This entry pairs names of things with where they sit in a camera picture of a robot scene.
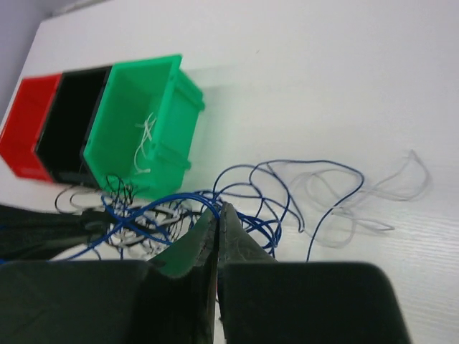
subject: wire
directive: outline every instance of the wire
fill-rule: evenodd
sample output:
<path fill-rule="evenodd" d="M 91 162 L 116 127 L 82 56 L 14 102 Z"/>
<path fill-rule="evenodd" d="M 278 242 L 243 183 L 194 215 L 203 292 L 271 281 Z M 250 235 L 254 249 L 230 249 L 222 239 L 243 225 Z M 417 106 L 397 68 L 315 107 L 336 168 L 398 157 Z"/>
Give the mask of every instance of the wire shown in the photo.
<path fill-rule="evenodd" d="M 100 190 L 95 190 L 95 189 L 76 191 L 69 197 L 69 203 L 75 209 L 78 209 L 78 210 L 81 210 L 81 211 L 88 210 L 88 209 L 99 209 L 102 206 L 102 204 L 98 204 L 98 205 L 94 205 L 94 206 L 81 206 L 81 205 L 75 203 L 74 198 L 77 197 L 77 196 L 87 196 L 87 195 L 90 195 L 90 194 L 100 194 L 100 193 L 101 193 Z"/>
<path fill-rule="evenodd" d="M 75 259 L 75 258 L 78 258 L 80 256 L 82 256 L 83 254 L 85 254 L 86 252 L 89 252 L 91 251 L 92 249 L 94 249 L 95 247 L 99 246 L 100 244 L 102 244 L 103 242 L 107 241 L 114 233 L 116 233 L 117 231 L 119 231 L 121 229 L 121 225 L 120 224 L 117 224 L 116 226 L 113 227 L 112 230 L 110 230 L 106 235 L 102 236 L 101 238 L 99 239 L 96 239 L 94 240 L 93 242 L 89 243 L 88 246 L 83 249 L 82 251 L 76 253 L 76 254 L 73 254 L 72 256 L 70 257 L 67 257 L 67 258 L 64 258 L 63 260 L 72 260 L 72 259 Z"/>
<path fill-rule="evenodd" d="M 93 247 L 93 252 L 95 253 L 96 256 L 98 256 L 99 260 L 102 260 L 102 256 L 100 256 L 99 251 L 95 247 Z"/>
<path fill-rule="evenodd" d="M 150 129 L 147 130 L 147 123 L 150 116 L 143 125 L 144 138 L 149 139 Z M 139 146 L 139 151 L 143 152 L 143 144 Z M 391 192 L 383 189 L 386 183 L 394 180 L 401 174 L 409 165 L 410 161 L 414 161 L 425 172 L 425 177 L 422 181 L 421 187 L 412 189 L 410 192 Z M 313 165 L 313 164 L 329 164 L 333 167 L 322 168 L 321 170 L 308 173 L 300 173 L 289 184 L 287 184 L 276 171 L 276 166 L 279 165 Z M 247 179 L 236 183 L 219 188 L 222 178 L 236 169 L 247 170 Z M 340 195 L 331 184 L 324 178 L 326 173 L 332 171 L 340 171 L 355 176 L 356 183 L 344 195 Z M 269 176 L 272 178 L 279 187 L 282 188 L 285 194 L 285 202 L 282 203 L 273 198 L 265 196 L 262 188 L 258 183 L 255 183 L 256 173 Z M 410 152 L 409 161 L 401 167 L 396 173 L 386 177 L 382 181 L 374 184 L 373 186 L 365 186 L 365 177 L 362 172 L 352 168 L 348 165 L 329 160 L 293 160 L 293 159 L 275 159 L 271 161 L 264 161 L 257 165 L 251 164 L 238 164 L 230 166 L 221 172 L 216 178 L 212 189 L 198 190 L 192 193 L 176 193 L 174 195 L 163 197 L 162 199 L 151 202 L 145 206 L 132 206 L 134 195 L 138 192 L 137 188 L 132 184 L 126 183 L 119 176 L 107 176 L 107 193 L 101 194 L 101 202 L 105 210 L 118 222 L 113 229 L 100 240 L 96 240 L 88 246 L 88 249 L 96 247 L 102 242 L 107 242 L 112 247 L 116 248 L 120 253 L 120 257 L 124 258 L 124 250 L 132 257 L 147 257 L 150 254 L 159 252 L 166 248 L 168 245 L 176 241 L 182 229 L 186 226 L 187 220 L 188 229 L 192 228 L 195 221 L 200 217 L 204 208 L 210 209 L 216 219 L 219 218 L 219 210 L 223 206 L 226 197 L 236 197 L 239 199 L 253 199 L 258 200 L 257 208 L 254 209 L 252 214 L 244 214 L 237 210 L 237 215 L 242 223 L 242 228 L 249 234 L 258 231 L 263 237 L 267 239 L 267 243 L 262 244 L 262 248 L 269 254 L 275 257 L 275 249 L 278 247 L 282 233 L 283 222 L 287 215 L 292 216 L 298 222 L 298 231 L 302 232 L 306 229 L 305 217 L 298 206 L 298 202 L 292 195 L 290 188 L 293 184 L 303 182 L 306 196 L 313 201 L 314 206 L 324 211 L 322 217 L 315 225 L 311 234 L 311 240 L 308 246 L 306 261 L 311 258 L 311 251 L 313 243 L 317 240 L 317 234 L 325 219 L 330 215 L 341 216 L 351 221 L 351 233 L 343 242 L 335 243 L 335 247 L 350 242 L 353 238 L 356 226 L 362 226 L 368 230 L 373 231 L 388 231 L 394 227 L 385 224 L 384 222 L 368 219 L 365 217 L 356 217 L 352 209 L 360 204 L 368 196 L 376 196 L 383 199 L 409 201 L 418 197 L 424 192 L 429 184 L 431 176 L 425 167 L 424 163 L 419 159 L 414 151 Z M 328 192 L 336 199 L 332 204 L 327 204 L 310 190 L 310 183 L 313 180 L 320 181 L 327 189 Z M 250 193 L 240 193 L 234 191 L 236 188 L 245 188 Z M 190 201 L 197 201 L 201 204 L 199 211 L 192 210 Z M 115 237 L 119 242 L 115 243 L 111 237 Z"/>
<path fill-rule="evenodd" d="M 141 173 L 150 173 L 151 169 L 150 168 L 140 168 L 137 165 L 137 155 L 139 151 L 142 151 L 143 157 L 146 159 L 146 153 L 145 149 L 143 146 L 145 145 L 145 142 L 147 139 L 151 141 L 153 138 L 151 137 L 151 129 L 155 125 L 156 118 L 153 119 L 153 121 L 150 122 L 151 116 L 153 113 L 151 113 L 147 119 L 142 123 L 142 124 L 136 124 L 136 127 L 138 128 L 143 128 L 143 135 L 140 144 L 138 145 L 136 152 L 134 153 L 134 167 L 136 168 L 136 174 L 141 174 Z"/>
<path fill-rule="evenodd" d="M 75 214 L 77 211 L 63 211 L 61 208 L 59 208 L 58 206 L 58 203 L 59 203 L 59 198 L 62 197 L 63 194 L 65 194 L 67 191 L 75 188 L 76 185 L 72 185 L 72 186 L 69 186 L 67 188 L 64 188 L 62 191 L 60 191 L 58 193 L 58 195 L 56 196 L 55 198 L 55 208 L 56 208 L 56 211 L 59 213 L 59 214 Z"/>

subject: red bin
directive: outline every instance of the red bin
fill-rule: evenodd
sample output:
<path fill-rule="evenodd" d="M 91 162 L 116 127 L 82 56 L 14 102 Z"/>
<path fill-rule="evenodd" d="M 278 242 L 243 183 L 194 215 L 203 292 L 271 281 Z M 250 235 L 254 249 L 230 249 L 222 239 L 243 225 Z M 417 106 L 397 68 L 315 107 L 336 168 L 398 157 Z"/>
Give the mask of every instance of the red bin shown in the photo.
<path fill-rule="evenodd" d="M 0 156 L 22 178 L 52 182 L 35 146 L 54 99 L 61 74 L 21 81 L 0 135 Z"/>

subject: white wall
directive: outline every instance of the white wall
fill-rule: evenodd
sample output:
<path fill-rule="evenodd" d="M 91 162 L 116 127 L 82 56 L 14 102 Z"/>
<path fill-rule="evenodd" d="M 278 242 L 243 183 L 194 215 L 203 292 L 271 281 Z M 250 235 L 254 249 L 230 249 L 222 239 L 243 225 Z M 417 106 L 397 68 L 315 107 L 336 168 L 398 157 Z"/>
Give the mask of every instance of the white wall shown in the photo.
<path fill-rule="evenodd" d="M 40 22 L 75 0 L 0 0 L 0 119 Z"/>

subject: blue wire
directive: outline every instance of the blue wire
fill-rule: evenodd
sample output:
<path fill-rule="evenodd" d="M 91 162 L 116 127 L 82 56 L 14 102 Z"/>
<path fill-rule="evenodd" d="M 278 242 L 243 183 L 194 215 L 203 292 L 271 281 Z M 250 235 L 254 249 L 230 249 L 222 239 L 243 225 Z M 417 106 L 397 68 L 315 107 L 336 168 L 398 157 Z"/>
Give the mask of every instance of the blue wire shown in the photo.
<path fill-rule="evenodd" d="M 117 231 L 120 231 L 123 227 L 128 227 L 132 231 L 136 232 L 137 234 L 143 235 L 149 238 L 150 240 L 154 240 L 162 244 L 171 244 L 168 238 L 168 233 L 167 231 L 164 231 L 163 228 L 156 226 L 156 228 L 160 231 L 160 233 L 164 235 L 166 240 L 156 238 L 154 236 L 151 236 L 150 234 L 145 233 L 144 231 L 141 231 L 131 222 L 140 216 L 144 216 L 146 217 L 148 221 L 152 222 L 153 224 L 156 224 L 156 222 L 153 219 L 148 218 L 144 214 L 145 211 L 153 209 L 155 206 L 159 206 L 165 203 L 172 203 L 175 201 L 178 201 L 176 202 L 176 207 L 175 207 L 175 209 L 177 209 L 178 207 L 180 207 L 181 203 L 183 203 L 183 201 L 187 199 L 198 201 L 202 203 L 203 206 L 210 209 L 210 211 L 214 214 L 214 216 L 217 219 L 219 219 L 219 207 L 221 207 L 223 204 L 223 200 L 221 199 L 220 196 L 235 196 L 235 197 L 246 198 L 246 199 L 260 199 L 260 206 L 255 216 L 248 216 L 240 212 L 237 212 L 237 215 L 239 216 L 243 224 L 248 225 L 248 227 L 246 228 L 247 233 L 257 230 L 264 237 L 268 239 L 268 243 L 265 246 L 263 246 L 263 249 L 268 249 L 269 250 L 268 253 L 274 257 L 275 248 L 278 246 L 280 238 L 282 236 L 282 222 L 286 214 L 291 214 L 298 220 L 298 231 L 301 231 L 302 227 L 304 229 L 306 225 L 306 221 L 303 217 L 303 214 L 301 213 L 297 202 L 295 201 L 292 194 L 290 193 L 289 188 L 287 187 L 287 185 L 282 180 L 282 178 L 279 177 L 279 175 L 274 171 L 273 167 L 271 166 L 271 164 L 276 164 L 276 163 L 293 163 L 293 164 L 330 163 L 332 165 L 345 168 L 349 171 L 353 171 L 354 173 L 357 173 L 361 177 L 360 184 L 352 192 L 348 193 L 347 195 L 345 195 L 345 197 L 337 201 L 333 205 L 333 207 L 330 208 L 322 216 L 321 220 L 318 222 L 314 230 L 313 236 L 311 237 L 311 242 L 309 244 L 308 254 L 306 257 L 306 261 L 308 262 L 311 256 L 311 250 L 312 250 L 314 240 L 325 218 L 333 211 L 334 207 L 338 206 L 340 203 L 342 203 L 343 201 L 345 201 L 346 199 L 354 195 L 364 184 L 364 175 L 360 171 L 356 170 L 355 168 L 344 165 L 342 163 L 337 163 L 335 161 L 329 161 L 329 160 L 302 161 L 302 160 L 290 160 L 290 159 L 276 159 L 276 160 L 271 160 L 271 161 L 264 161 L 257 165 L 239 164 L 239 165 L 230 166 L 229 168 L 226 168 L 225 170 L 223 170 L 223 172 L 221 172 L 218 175 L 217 179 L 215 180 L 212 190 L 200 190 L 200 191 L 195 191 L 194 193 L 176 193 L 174 195 L 166 196 L 166 197 L 163 197 L 162 199 L 158 199 L 154 202 L 151 202 L 147 206 L 141 207 L 140 209 L 130 209 L 128 207 L 128 204 L 126 204 L 126 200 L 124 200 L 123 202 L 119 195 L 117 195 L 115 198 L 111 197 L 112 203 L 108 204 L 107 201 L 105 200 L 105 197 L 107 196 L 102 195 L 101 199 L 102 199 L 102 202 L 105 208 L 107 209 L 107 212 L 119 221 L 118 224 L 115 225 L 115 227 L 111 231 L 109 231 L 105 236 L 102 236 L 101 238 L 90 243 L 86 249 L 82 250 L 81 252 L 77 254 L 72 255 L 71 257 L 68 257 L 65 260 L 74 259 L 74 258 L 77 258 L 83 255 L 86 252 L 89 252 L 90 250 L 98 246 L 99 244 L 102 244 L 103 242 L 107 241 L 114 233 L 116 233 Z M 217 184 L 219 180 L 223 177 L 223 175 L 236 168 L 250 168 L 251 169 L 249 178 L 248 178 L 248 182 L 233 183 L 228 186 L 225 186 L 220 191 L 217 191 Z M 256 171 L 261 171 L 263 173 L 266 173 L 269 176 L 272 176 L 276 181 L 279 182 L 279 184 L 285 190 L 285 193 L 287 195 L 286 205 L 283 205 L 274 199 L 270 199 L 268 197 L 263 196 L 261 190 L 253 183 L 252 177 Z M 238 193 L 227 192 L 228 189 L 233 188 L 235 186 L 248 186 L 257 193 L 257 196 L 255 195 L 250 196 L 250 195 L 243 195 L 243 194 L 238 194 Z M 275 204 L 276 206 L 279 206 L 281 209 L 283 209 L 283 212 L 280 217 L 276 214 L 276 212 L 274 211 L 274 209 L 271 207 L 269 203 Z M 295 208 L 295 211 L 290 209 L 290 203 L 292 203 L 292 206 Z M 273 215 L 274 217 L 273 220 L 264 221 L 258 217 L 264 205 L 267 206 L 270 213 Z M 116 211 L 121 211 L 126 216 L 125 217 L 119 216 L 116 214 Z M 277 225 L 275 230 L 273 230 L 273 228 L 271 227 L 271 224 Z"/>

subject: white wire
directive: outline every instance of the white wire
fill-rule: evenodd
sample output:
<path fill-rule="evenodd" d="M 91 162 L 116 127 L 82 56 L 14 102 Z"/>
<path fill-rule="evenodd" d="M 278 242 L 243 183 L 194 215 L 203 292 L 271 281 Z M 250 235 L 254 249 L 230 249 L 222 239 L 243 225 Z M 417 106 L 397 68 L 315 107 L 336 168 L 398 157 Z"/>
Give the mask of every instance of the white wire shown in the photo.
<path fill-rule="evenodd" d="M 146 158 L 146 153 L 143 145 L 147 140 L 151 141 L 153 138 L 151 137 L 151 129 L 153 129 L 153 126 L 155 125 L 156 118 L 153 119 L 153 121 L 150 122 L 151 116 L 153 113 L 151 113 L 145 122 L 142 124 L 136 124 L 137 128 L 143 128 L 143 135 L 142 135 L 142 140 L 140 145 L 137 147 L 136 152 L 134 153 L 134 167 L 136 168 L 136 174 L 141 174 L 141 173 L 150 173 L 151 169 L 150 168 L 140 168 L 137 165 L 137 155 L 139 151 L 142 151 L 143 157 Z"/>
<path fill-rule="evenodd" d="M 386 184 L 389 181 L 394 180 L 396 177 L 400 176 L 403 171 L 408 167 L 408 165 L 411 162 L 415 162 L 421 169 L 422 172 L 424 173 L 424 178 L 422 180 L 422 183 L 416 187 L 416 188 L 411 188 L 408 189 L 411 192 L 409 193 L 397 193 L 394 191 L 385 191 L 382 186 Z M 290 185 L 292 186 L 293 184 L 299 182 L 299 180 L 302 180 L 303 182 L 303 189 L 306 193 L 306 196 L 312 201 L 312 205 L 316 210 L 319 211 L 328 211 L 330 208 L 333 209 L 332 213 L 335 216 L 340 216 L 345 219 L 351 220 L 351 232 L 349 236 L 340 242 L 330 242 L 326 240 L 322 240 L 320 238 L 316 237 L 316 240 L 327 247 L 341 247 L 347 243 L 350 242 L 350 240 L 353 238 L 356 230 L 356 226 L 363 227 L 365 229 L 368 229 L 370 231 L 376 231 L 376 232 L 381 232 L 381 231 L 391 231 L 395 230 L 393 226 L 390 224 L 386 224 L 382 221 L 378 221 L 375 219 L 369 219 L 369 218 L 364 218 L 364 217 L 357 217 L 354 215 L 352 209 L 356 208 L 360 203 L 362 203 L 365 199 L 367 199 L 369 196 L 375 196 L 381 199 L 387 199 L 390 201 L 411 201 L 413 199 L 416 199 L 418 196 L 423 194 L 427 187 L 429 186 L 431 182 L 431 175 L 430 172 L 428 171 L 426 165 L 422 162 L 420 157 L 414 152 L 413 150 L 410 151 L 407 160 L 405 163 L 402 165 L 402 167 L 396 171 L 395 173 L 391 174 L 390 176 L 380 180 L 376 184 L 370 187 L 363 187 L 361 188 L 355 196 L 351 197 L 350 199 L 345 200 L 343 203 L 341 203 L 337 207 L 333 207 L 333 204 L 335 204 L 339 199 L 342 199 L 344 194 L 348 194 L 349 192 L 343 193 L 343 195 L 340 195 L 331 185 L 330 183 L 322 176 L 325 173 L 331 172 L 331 171 L 338 171 L 341 173 L 346 173 L 352 176 L 356 176 L 356 185 L 353 186 L 352 189 L 356 188 L 359 182 L 359 175 L 357 173 L 354 173 L 352 171 L 340 169 L 340 168 L 327 168 L 327 169 L 322 169 L 314 172 L 306 172 L 306 173 L 301 173 L 298 176 L 296 176 Z M 333 201 L 332 204 L 327 204 L 323 202 L 319 197 L 315 196 L 309 189 L 309 184 L 310 181 L 313 178 L 317 178 L 319 181 L 322 182 L 322 184 L 328 189 L 328 191 L 333 195 L 333 197 L 336 199 Z"/>
<path fill-rule="evenodd" d="M 159 220 L 155 210 L 162 211 L 169 216 L 170 218 Z M 145 211 L 143 216 L 140 216 L 137 221 L 141 221 L 149 219 L 150 221 L 154 221 L 157 226 L 167 226 L 169 224 L 176 223 L 180 220 L 181 215 L 186 212 L 187 209 L 185 208 L 177 208 L 177 209 L 170 209 L 165 206 L 156 206 L 151 211 Z M 123 229 L 122 231 L 113 235 L 116 239 L 119 240 L 119 243 L 116 246 L 119 249 L 124 249 L 127 251 L 128 255 L 134 259 L 149 259 L 157 255 L 158 253 L 162 252 L 165 248 L 165 244 L 161 244 L 158 242 L 153 242 L 148 238 L 145 238 L 143 235 L 137 235 L 130 229 Z"/>

